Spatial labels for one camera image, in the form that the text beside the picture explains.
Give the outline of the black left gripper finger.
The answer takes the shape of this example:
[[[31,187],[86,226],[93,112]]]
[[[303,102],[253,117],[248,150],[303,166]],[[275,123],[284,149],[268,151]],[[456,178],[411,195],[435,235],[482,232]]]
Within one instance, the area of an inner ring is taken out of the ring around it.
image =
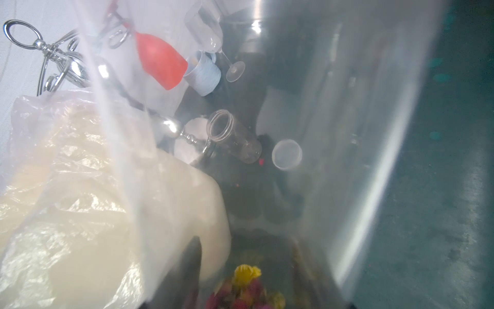
[[[195,308],[201,258],[202,245],[200,238],[195,236],[148,301],[148,308]]]

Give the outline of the jar with dried flowers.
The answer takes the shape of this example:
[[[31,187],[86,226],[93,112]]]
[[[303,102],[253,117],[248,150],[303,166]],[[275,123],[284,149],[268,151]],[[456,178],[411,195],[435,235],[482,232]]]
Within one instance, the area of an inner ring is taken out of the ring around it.
[[[226,109],[211,114],[206,130],[211,141],[246,164],[256,162],[261,156],[262,145],[257,136]]]

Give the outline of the clear plastic jar lid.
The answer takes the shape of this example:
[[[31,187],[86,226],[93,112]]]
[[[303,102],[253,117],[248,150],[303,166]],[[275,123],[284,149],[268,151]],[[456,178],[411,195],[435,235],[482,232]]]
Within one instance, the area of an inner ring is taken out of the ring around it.
[[[282,171],[296,168],[303,158],[300,145],[292,139],[284,139],[278,142],[271,154],[274,166]]]

